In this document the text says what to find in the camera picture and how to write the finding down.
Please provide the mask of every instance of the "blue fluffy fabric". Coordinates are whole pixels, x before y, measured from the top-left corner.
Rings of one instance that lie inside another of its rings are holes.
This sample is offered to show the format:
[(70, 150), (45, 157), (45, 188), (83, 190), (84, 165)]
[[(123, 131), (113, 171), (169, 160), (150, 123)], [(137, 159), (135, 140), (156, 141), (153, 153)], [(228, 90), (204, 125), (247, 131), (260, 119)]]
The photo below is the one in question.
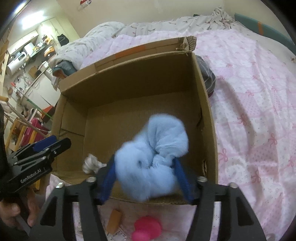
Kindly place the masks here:
[(187, 152), (182, 121), (166, 114), (151, 116), (143, 130), (115, 153), (122, 190), (139, 202), (174, 193), (178, 184), (172, 160)]

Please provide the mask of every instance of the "cardboard box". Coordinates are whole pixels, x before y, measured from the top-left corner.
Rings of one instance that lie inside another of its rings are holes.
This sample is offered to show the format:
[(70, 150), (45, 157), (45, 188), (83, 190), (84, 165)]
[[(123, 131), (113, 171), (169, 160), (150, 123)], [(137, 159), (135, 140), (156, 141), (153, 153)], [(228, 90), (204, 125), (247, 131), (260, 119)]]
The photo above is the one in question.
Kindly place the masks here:
[[(82, 164), (89, 153), (108, 162), (152, 114), (168, 113), (183, 121), (189, 137), (184, 162), (217, 182), (213, 119), (190, 41), (177, 38), (136, 47), (141, 50), (123, 51), (61, 80), (52, 133), (69, 137), (72, 146), (54, 161), (53, 174), (71, 184), (82, 182), (88, 177)], [(117, 182), (111, 197), (130, 201)], [(180, 195), (150, 202), (184, 203)]]

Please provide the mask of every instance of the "screw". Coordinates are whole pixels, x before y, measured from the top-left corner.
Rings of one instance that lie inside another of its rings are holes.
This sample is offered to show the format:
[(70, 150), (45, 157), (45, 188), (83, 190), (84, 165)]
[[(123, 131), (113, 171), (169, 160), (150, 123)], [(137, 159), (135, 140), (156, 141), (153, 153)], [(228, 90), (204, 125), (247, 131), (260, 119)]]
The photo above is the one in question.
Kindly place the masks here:
[(59, 183), (59, 184), (56, 186), (56, 188), (62, 188), (63, 186), (64, 186), (63, 183)]
[(88, 183), (94, 183), (96, 181), (96, 177), (89, 177), (86, 181)]
[(229, 183), (228, 184), (231, 188), (238, 188), (239, 186), (236, 183)]
[(207, 182), (207, 178), (206, 177), (198, 177), (197, 180), (201, 183), (206, 183)]

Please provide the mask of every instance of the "bed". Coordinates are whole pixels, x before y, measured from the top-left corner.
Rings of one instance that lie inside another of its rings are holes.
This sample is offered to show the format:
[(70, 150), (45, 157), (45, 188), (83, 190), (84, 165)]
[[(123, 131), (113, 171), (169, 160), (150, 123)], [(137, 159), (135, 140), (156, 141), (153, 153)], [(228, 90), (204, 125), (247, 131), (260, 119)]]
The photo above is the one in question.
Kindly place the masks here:
[[(63, 49), (51, 65), (67, 60), (81, 69), (129, 47), (165, 38), (196, 36), (194, 53), (209, 64), (217, 77), (210, 102), (219, 152), (219, 184), (237, 183), (255, 211), (267, 240), (280, 240), (296, 214), (293, 52), (247, 29), (221, 8), (209, 16), (129, 26), (114, 22), (107, 25), (113, 32), (100, 38), (96, 49)], [(59, 182), (52, 175), (47, 193)], [(123, 220), (128, 233), (139, 216), (158, 217), (164, 228), (159, 240), (185, 240), (195, 209), (189, 205), (164, 208), (109, 200), (101, 208), (103, 221), (108, 220), (113, 208), (130, 210), (130, 216)], [(81, 238), (79, 221), (76, 222), (76, 236)], [(216, 240), (218, 224), (217, 203), (211, 240)]]

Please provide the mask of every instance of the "pink bedsheet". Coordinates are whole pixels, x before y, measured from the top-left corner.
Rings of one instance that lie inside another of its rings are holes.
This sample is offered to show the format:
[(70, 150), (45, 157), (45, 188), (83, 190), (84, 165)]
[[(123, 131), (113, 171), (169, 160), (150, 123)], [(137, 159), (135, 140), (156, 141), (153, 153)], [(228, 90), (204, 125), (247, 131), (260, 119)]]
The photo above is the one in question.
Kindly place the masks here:
[[(120, 35), (89, 55), (82, 68), (132, 46), (189, 35), (163, 31), (148, 36)], [(217, 76), (210, 103), (219, 152), (219, 183), (237, 183), (266, 237), (279, 240), (296, 214), (295, 76), (272, 53), (235, 30), (193, 35), (197, 37), (194, 53)], [(213, 226), (218, 228), (217, 216)]]

